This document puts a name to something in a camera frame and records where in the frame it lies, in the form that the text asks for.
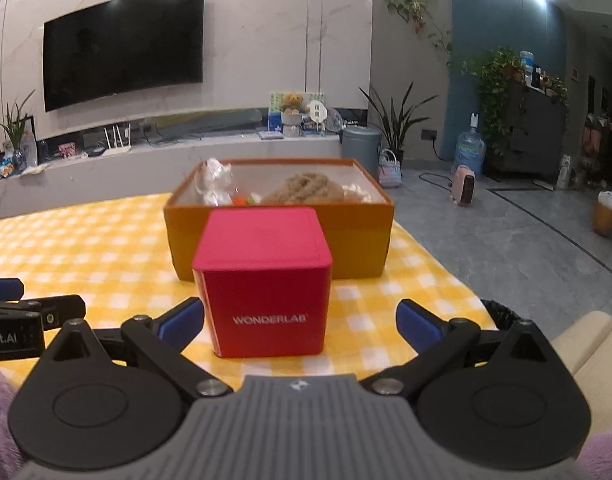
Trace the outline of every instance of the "dark cabinet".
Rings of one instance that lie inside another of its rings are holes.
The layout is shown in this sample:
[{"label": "dark cabinet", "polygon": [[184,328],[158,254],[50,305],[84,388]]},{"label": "dark cabinet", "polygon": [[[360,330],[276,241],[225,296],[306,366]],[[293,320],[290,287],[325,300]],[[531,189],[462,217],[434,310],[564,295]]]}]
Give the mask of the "dark cabinet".
[{"label": "dark cabinet", "polygon": [[503,156],[490,150],[497,171],[556,176],[566,129],[566,105],[534,88],[513,82],[505,121],[512,132]]}]

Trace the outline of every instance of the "pink heater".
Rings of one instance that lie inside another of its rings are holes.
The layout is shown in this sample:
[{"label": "pink heater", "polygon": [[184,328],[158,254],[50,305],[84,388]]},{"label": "pink heater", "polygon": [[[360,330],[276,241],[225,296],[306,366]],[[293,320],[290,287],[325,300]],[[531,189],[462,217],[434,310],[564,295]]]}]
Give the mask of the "pink heater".
[{"label": "pink heater", "polygon": [[474,195],[474,173],[467,166],[460,166],[452,179],[452,198],[459,205],[470,205]]}]

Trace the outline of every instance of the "marble wall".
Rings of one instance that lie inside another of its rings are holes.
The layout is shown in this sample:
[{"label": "marble wall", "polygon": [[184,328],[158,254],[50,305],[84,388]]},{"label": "marble wall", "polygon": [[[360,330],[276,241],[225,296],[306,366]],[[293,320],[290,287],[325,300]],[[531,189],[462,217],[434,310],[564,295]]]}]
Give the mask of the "marble wall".
[{"label": "marble wall", "polygon": [[367,107],[358,88],[370,78],[372,0],[205,0],[203,83],[46,113],[44,22],[104,1],[0,0],[0,119],[2,101],[5,108],[33,89],[28,112],[39,139],[151,115],[263,107],[269,92],[291,89],[325,92],[332,106]]}]

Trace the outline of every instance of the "open box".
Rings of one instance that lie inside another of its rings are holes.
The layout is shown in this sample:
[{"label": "open box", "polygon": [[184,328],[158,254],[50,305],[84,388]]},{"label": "open box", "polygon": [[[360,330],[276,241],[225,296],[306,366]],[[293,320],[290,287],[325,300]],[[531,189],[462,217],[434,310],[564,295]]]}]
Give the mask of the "open box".
[{"label": "open box", "polygon": [[[341,186],[356,184],[361,187],[371,196],[370,203],[313,203],[307,206],[316,211],[333,256],[333,279],[378,278],[381,275],[388,254],[395,206],[379,184],[355,160],[241,158],[221,162],[231,165],[234,186],[244,194],[254,192],[266,195],[296,173],[323,173]],[[215,206],[203,204],[196,189],[195,174],[200,172],[204,164],[199,164],[186,177],[164,206],[173,266],[179,279],[185,282],[193,281],[193,256],[208,215],[215,209]],[[250,207],[267,206],[277,207],[277,204]]]}]

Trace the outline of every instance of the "screw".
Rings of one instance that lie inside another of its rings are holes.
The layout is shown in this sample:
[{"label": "screw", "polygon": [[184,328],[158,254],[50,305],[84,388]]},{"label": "screw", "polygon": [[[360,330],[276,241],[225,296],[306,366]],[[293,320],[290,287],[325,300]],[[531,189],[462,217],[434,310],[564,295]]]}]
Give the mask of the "screw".
[{"label": "screw", "polygon": [[152,321],[152,318],[148,316],[148,314],[137,314],[136,316],[132,316],[132,319],[139,323],[147,323],[148,321]]},{"label": "screw", "polygon": [[379,395],[397,395],[404,391],[404,383],[399,379],[385,377],[372,383],[372,389]]},{"label": "screw", "polygon": [[228,386],[218,379],[206,379],[197,384],[197,391],[203,397],[219,397],[228,392]]},{"label": "screw", "polygon": [[456,328],[465,327],[465,326],[468,326],[474,323],[470,319],[465,319],[463,317],[454,317],[448,322],[448,324],[451,326],[451,328],[456,329]]}]

